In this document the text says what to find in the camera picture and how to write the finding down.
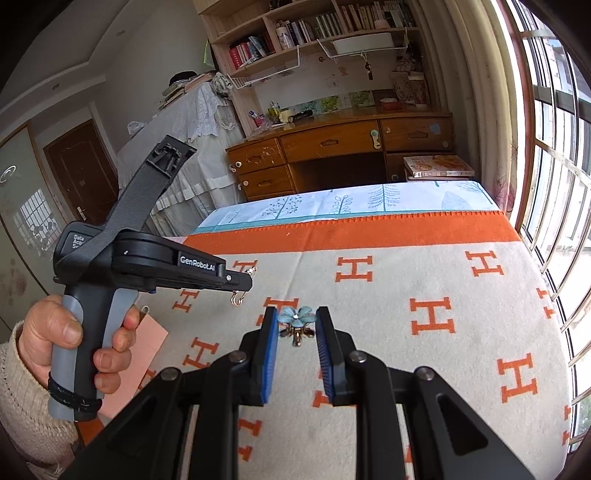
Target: wooden desk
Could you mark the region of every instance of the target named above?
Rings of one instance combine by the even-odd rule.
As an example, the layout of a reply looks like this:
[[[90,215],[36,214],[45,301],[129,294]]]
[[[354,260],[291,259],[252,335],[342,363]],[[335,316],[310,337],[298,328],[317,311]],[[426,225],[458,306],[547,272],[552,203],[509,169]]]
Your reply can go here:
[[[227,152],[249,200],[405,181],[404,157],[453,152],[453,120],[411,106],[350,108],[272,129]]]

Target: gray grip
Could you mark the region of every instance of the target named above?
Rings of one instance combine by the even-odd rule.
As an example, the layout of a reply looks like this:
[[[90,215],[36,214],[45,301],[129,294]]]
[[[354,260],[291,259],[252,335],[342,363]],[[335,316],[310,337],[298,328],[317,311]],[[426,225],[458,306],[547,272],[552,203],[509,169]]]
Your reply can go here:
[[[109,317],[105,326],[105,334],[103,335],[103,348],[111,348],[113,346],[113,334],[123,324],[125,314],[134,304],[138,298],[137,290],[130,290],[128,288],[118,288],[113,295],[113,302],[109,310]],[[96,398],[104,398],[105,394],[100,390],[96,391]]]
[[[80,302],[69,295],[64,295],[61,304],[74,314],[74,318],[82,324],[84,311]],[[77,348],[62,348],[54,345],[51,351],[51,377],[53,380],[69,391],[74,391],[74,373],[76,371]],[[58,420],[74,421],[74,411],[70,407],[62,405],[53,397],[49,397],[47,403],[49,415]]]
[[[134,304],[137,297],[137,290],[119,288],[115,291],[105,325],[105,332],[103,334],[103,348],[110,348],[112,346],[113,334],[123,323],[125,314]],[[64,295],[62,305],[74,314],[74,317],[80,322],[80,324],[83,324],[84,311],[82,305],[80,305],[80,302],[76,298],[70,295]],[[58,383],[58,385],[61,385],[63,388],[71,392],[75,392],[74,379],[76,374],[77,353],[77,348],[66,349],[57,345],[53,346],[53,351],[51,353],[51,377],[56,383]],[[103,397],[103,392],[97,390],[96,398],[99,399]],[[62,405],[53,397],[49,398],[47,410],[49,415],[55,419],[74,421],[74,411],[70,407]]]

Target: book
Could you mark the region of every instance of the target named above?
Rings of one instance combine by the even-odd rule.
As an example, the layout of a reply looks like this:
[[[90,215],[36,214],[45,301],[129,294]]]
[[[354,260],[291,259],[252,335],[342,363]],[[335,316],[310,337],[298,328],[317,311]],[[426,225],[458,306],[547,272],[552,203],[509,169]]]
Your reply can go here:
[[[361,14],[361,23],[363,24],[363,28],[365,30],[371,30],[371,27],[369,26],[368,14],[365,11],[365,6],[362,5],[359,7],[359,13]]]
[[[385,20],[384,11],[382,10],[382,7],[380,6],[379,2],[374,2],[374,8],[377,17],[374,20]]]
[[[413,177],[407,168],[404,169],[404,174],[406,175],[406,181],[453,181],[453,180],[473,180],[471,177]]]
[[[368,23],[369,23],[370,29],[375,30],[374,16],[372,14],[371,7],[368,7],[368,6],[365,7],[365,14],[368,17]]]
[[[406,4],[403,1],[396,1],[396,11],[398,12],[398,15],[400,15],[400,17],[402,18],[402,22],[404,23],[405,27],[414,26],[412,16],[410,15],[410,11],[408,10]]]
[[[357,15],[359,16],[359,22],[361,23],[361,30],[367,30],[367,27],[365,25],[365,20],[363,20],[362,8],[359,6],[359,4],[356,4],[355,9],[357,10]]]
[[[244,56],[244,51],[242,47],[238,44],[236,45],[236,51],[238,52],[238,56],[240,57],[240,65],[244,65],[246,63],[246,58]]]
[[[285,26],[287,27],[287,31],[290,33],[291,41],[293,42],[294,46],[299,45],[296,37],[296,31],[289,20],[285,21]]]
[[[410,8],[408,7],[408,5],[405,2],[401,1],[401,8],[402,8],[402,11],[404,12],[404,15],[407,17],[408,26],[414,27],[415,23],[414,23],[413,14],[410,11]]]
[[[304,24],[304,28],[306,29],[306,31],[308,33],[308,37],[310,38],[310,41],[315,41],[316,36],[314,35],[314,29],[312,28],[312,26],[305,20],[302,20],[302,22]]]
[[[474,169],[457,155],[404,157],[404,165],[413,178],[473,177]]]
[[[298,22],[297,21],[294,21],[294,22],[291,23],[291,25],[292,25],[292,27],[294,29],[295,37],[297,39],[298,44],[299,45],[303,45],[304,43],[306,43],[306,39],[302,35],[302,32],[300,30],[300,26],[299,26]]]
[[[329,27],[328,20],[326,19],[326,15],[321,15],[320,19],[322,20],[322,24],[324,25],[324,31],[326,32],[326,37],[332,37],[334,34]]]
[[[248,40],[256,48],[257,52],[261,55],[261,57],[266,57],[268,55],[268,53],[265,51],[265,47],[263,46],[260,38],[250,36],[248,37]]]
[[[271,37],[270,37],[269,32],[267,31],[267,29],[265,29],[265,31],[263,32],[262,38],[265,41],[265,43],[263,44],[263,48],[267,52],[269,52],[269,54],[275,53],[275,47],[273,47],[273,42],[271,41]]]
[[[334,24],[335,30],[336,30],[336,34],[337,35],[342,35],[343,33],[345,33],[343,31],[343,27],[341,26],[341,24],[339,22],[339,17],[336,16],[336,13],[334,13],[334,12],[329,13],[329,17],[333,21],[333,24]]]
[[[230,59],[232,60],[232,63],[234,64],[234,68],[236,70],[238,70],[242,66],[243,61],[240,58],[240,55],[238,54],[238,48],[230,48]]]
[[[308,35],[308,31],[306,29],[306,26],[304,25],[304,21],[298,20],[298,25],[300,26],[301,34],[304,37],[304,41],[306,43],[311,42],[311,39],[310,39],[310,36]]]
[[[402,18],[400,17],[398,10],[396,10],[394,3],[392,1],[388,1],[386,3],[388,4],[388,10],[389,10],[390,14],[392,15],[392,19],[394,20],[394,24],[396,25],[396,28],[403,28],[404,23],[402,23]]]
[[[201,85],[204,82],[210,82],[214,76],[215,76],[215,74],[211,73],[211,72],[206,72],[206,73],[202,73],[201,75],[197,75],[193,80],[190,80],[184,86],[184,91],[188,92],[189,90],[194,89],[195,87]]]
[[[349,26],[347,25],[347,21],[343,17],[342,9],[338,5],[337,5],[337,11],[336,11],[336,19],[337,19],[337,22],[339,23],[340,29],[343,33],[350,33],[352,31],[352,30],[349,30]]]
[[[322,38],[327,38],[328,35],[326,34],[326,32],[324,30],[324,24],[322,23],[322,20],[320,19],[320,17],[316,17],[316,23],[318,24],[318,30],[320,31],[320,36]]]
[[[349,31],[351,33],[353,33],[355,31],[355,29],[353,27],[353,21],[351,20],[351,17],[349,15],[349,11],[347,10],[347,7],[344,5],[341,5],[340,9],[343,11],[343,18],[345,19],[345,23],[347,24],[347,28],[349,29]]]
[[[361,20],[359,19],[359,15],[357,14],[355,6],[349,5],[349,11],[351,12],[351,18],[353,18],[353,22],[355,23],[357,30],[363,30],[363,25],[361,24]]]
[[[184,94],[185,94],[185,91],[183,89],[180,89],[174,95],[170,96],[163,103],[161,103],[160,106],[158,107],[158,110],[162,110],[162,109],[166,108],[168,105],[170,105],[172,102],[174,102],[177,98],[182,97]]]
[[[248,62],[252,58],[250,48],[248,48],[248,42],[242,42],[240,44],[240,48],[242,49],[242,53],[244,54],[245,61]]]
[[[323,18],[326,19],[326,22],[328,23],[328,28],[329,28],[329,31],[330,31],[330,36],[331,37],[337,36],[339,33],[336,31],[335,26],[333,25],[333,21],[332,21],[332,19],[330,17],[330,14],[323,14],[322,16],[323,16]]]

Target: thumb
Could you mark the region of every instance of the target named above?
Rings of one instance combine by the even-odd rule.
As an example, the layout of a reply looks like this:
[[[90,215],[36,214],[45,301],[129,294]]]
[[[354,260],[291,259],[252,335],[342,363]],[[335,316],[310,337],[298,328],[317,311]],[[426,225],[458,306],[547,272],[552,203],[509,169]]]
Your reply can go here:
[[[72,312],[52,296],[33,305],[22,330],[22,346],[37,365],[51,364],[53,345],[74,348],[82,341],[82,326]]]

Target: frosted glass door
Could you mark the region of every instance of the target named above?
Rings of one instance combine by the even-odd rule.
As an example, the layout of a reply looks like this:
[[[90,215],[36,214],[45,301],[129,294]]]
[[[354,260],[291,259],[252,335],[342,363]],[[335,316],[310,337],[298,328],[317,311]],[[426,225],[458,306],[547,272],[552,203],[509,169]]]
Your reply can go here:
[[[49,194],[25,127],[0,147],[0,215],[8,235],[39,283],[63,293],[53,281],[51,258],[65,221]]]
[[[45,296],[0,225],[0,343],[8,340],[7,331],[24,319],[31,305]]]

